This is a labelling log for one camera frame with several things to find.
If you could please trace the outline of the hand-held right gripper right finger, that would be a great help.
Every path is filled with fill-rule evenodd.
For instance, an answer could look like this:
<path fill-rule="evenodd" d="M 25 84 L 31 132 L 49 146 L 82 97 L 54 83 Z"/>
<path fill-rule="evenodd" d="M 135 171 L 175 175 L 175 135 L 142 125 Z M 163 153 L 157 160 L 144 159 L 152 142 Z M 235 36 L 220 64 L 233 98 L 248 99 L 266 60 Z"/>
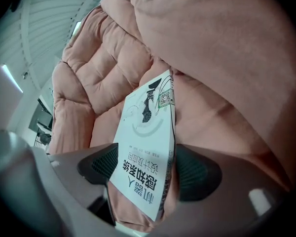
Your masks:
<path fill-rule="evenodd" d="M 261 216 L 287 191 L 251 162 L 206 150 L 176 146 L 181 202 L 212 216 Z"/>

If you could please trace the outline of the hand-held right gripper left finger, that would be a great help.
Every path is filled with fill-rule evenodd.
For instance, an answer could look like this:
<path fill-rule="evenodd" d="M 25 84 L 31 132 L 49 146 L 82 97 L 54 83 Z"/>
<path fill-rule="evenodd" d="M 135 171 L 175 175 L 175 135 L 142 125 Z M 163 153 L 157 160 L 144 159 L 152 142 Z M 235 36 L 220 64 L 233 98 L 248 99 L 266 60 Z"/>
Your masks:
<path fill-rule="evenodd" d="M 107 197 L 108 182 L 118 164 L 118 143 L 49 155 L 58 178 L 85 208 Z"/>

